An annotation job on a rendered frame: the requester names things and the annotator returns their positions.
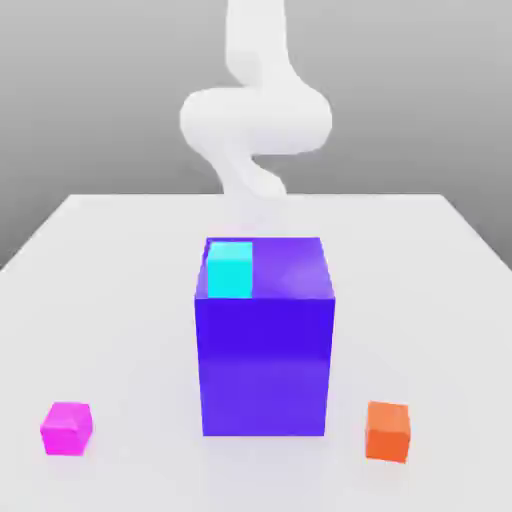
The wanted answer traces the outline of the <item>small cyan cube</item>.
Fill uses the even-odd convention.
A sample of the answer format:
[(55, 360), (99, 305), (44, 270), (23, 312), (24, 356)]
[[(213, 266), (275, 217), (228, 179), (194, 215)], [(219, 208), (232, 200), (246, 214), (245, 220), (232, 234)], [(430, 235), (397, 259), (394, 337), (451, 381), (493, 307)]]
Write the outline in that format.
[(206, 264), (209, 298), (252, 297), (253, 244), (250, 241), (213, 241)]

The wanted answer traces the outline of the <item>small orange cube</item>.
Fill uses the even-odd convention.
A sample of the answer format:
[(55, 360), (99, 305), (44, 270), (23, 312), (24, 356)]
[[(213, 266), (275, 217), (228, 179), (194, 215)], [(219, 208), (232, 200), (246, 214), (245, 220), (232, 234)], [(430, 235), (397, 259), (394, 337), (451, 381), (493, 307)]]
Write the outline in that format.
[(370, 401), (365, 428), (365, 455), (404, 464), (411, 440), (408, 406)]

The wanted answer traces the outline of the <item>small magenta cube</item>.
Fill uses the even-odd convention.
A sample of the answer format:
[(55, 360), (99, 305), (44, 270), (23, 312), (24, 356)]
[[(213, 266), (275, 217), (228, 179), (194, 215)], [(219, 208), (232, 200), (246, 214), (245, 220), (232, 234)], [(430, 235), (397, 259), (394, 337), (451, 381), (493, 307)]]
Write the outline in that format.
[(80, 402), (54, 402), (40, 426), (47, 455), (82, 456), (93, 432), (90, 406)]

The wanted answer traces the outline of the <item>large purple box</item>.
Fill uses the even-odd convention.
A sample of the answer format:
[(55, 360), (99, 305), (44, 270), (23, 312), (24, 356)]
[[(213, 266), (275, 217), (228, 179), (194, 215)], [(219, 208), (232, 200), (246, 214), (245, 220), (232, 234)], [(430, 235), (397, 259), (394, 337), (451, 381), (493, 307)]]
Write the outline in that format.
[(194, 295), (206, 436), (325, 432), (336, 298), (317, 237), (251, 237), (249, 298)]

